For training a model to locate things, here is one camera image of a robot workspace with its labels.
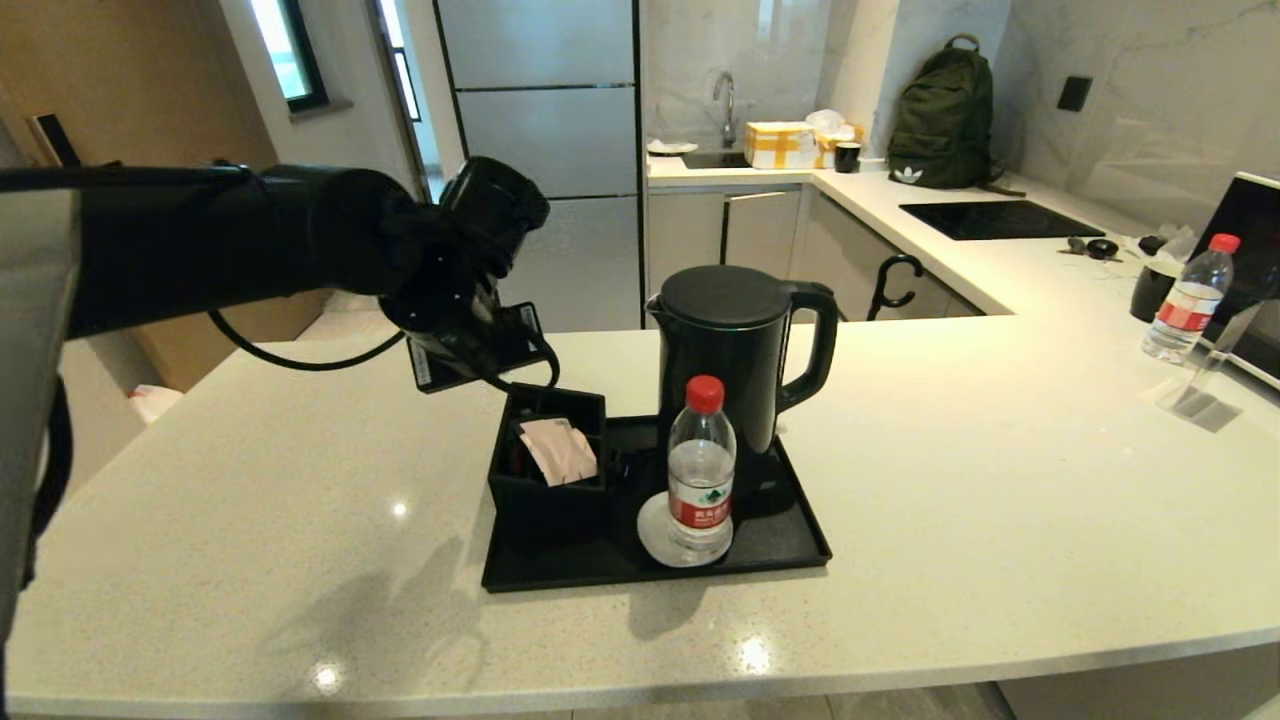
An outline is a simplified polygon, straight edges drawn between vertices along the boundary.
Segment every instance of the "wall switch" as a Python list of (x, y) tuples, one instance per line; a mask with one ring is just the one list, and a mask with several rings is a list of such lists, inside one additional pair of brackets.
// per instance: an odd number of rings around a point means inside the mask
[(1071, 76), (1062, 83), (1062, 95), (1057, 99), (1059, 110), (1079, 113), (1084, 108), (1084, 99), (1089, 96), (1089, 87), (1093, 78)]

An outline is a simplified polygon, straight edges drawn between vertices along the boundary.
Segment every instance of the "white coaster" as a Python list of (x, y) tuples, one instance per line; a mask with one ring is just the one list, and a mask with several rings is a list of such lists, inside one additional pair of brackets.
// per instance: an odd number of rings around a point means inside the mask
[[(730, 524), (730, 537), (733, 537), (733, 520), (727, 519), (724, 521)], [(698, 565), (709, 565), (728, 552), (728, 546), (732, 544), (732, 542), (724, 543), (724, 547), (710, 557), (698, 557), (695, 553), (687, 548), (680, 547), (671, 539), (669, 523), (671, 511), (667, 507), (666, 491), (646, 500), (644, 506), (640, 507), (640, 514), (636, 515), (636, 533), (640, 536), (640, 543), (644, 544), (644, 548), (650, 556), (653, 556), (654, 560), (662, 562), (667, 568), (696, 568)]]

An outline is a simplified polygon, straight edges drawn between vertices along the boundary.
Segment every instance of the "black cooktop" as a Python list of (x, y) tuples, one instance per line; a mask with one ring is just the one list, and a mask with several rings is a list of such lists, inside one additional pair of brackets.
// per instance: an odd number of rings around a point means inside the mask
[(1006, 240), (1014, 237), (1102, 237), (1106, 233), (1030, 200), (993, 202), (923, 202), (902, 205), (951, 240)]

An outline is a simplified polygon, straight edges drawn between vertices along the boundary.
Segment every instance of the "kitchen counter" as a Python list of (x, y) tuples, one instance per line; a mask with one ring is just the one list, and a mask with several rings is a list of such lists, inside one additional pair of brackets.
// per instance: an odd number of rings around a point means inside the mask
[[(844, 324), (826, 388), (780, 418), (827, 568), (490, 596), (497, 391), (420, 395), (399, 351), (324, 374), (237, 352), (55, 519), (10, 643), (12, 710), (550, 710), (1005, 679), (1280, 641), (1274, 395), (1217, 378), (1210, 389), (1244, 410), (1217, 433), (1144, 400), (1188, 372), (1138, 350), (1135, 263), (1057, 255), (1055, 241), (952, 242), (897, 209), (942, 195), (883, 173), (808, 182), (993, 314)], [(809, 332), (792, 331), (791, 374)], [(655, 332), (549, 340), (563, 387), (605, 393), (612, 416), (657, 410)]]
[(804, 183), (813, 170), (756, 170), (755, 168), (710, 168), (690, 170), (680, 158), (645, 155), (649, 188)]

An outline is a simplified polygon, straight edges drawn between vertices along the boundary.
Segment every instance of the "electric kettle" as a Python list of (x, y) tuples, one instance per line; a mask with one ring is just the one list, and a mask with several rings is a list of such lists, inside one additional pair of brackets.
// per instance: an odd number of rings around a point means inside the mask
[[(791, 315), (801, 309), (818, 314), (809, 366), (782, 384)], [(689, 379), (716, 375), (724, 383), (724, 413), (737, 436), (733, 498), (755, 493), (768, 475), (765, 457), (778, 413), (812, 397), (827, 382), (840, 323), (835, 293), (818, 283), (778, 281), (750, 268), (705, 265), (667, 278), (645, 310), (662, 332), (658, 447), (667, 447)]]

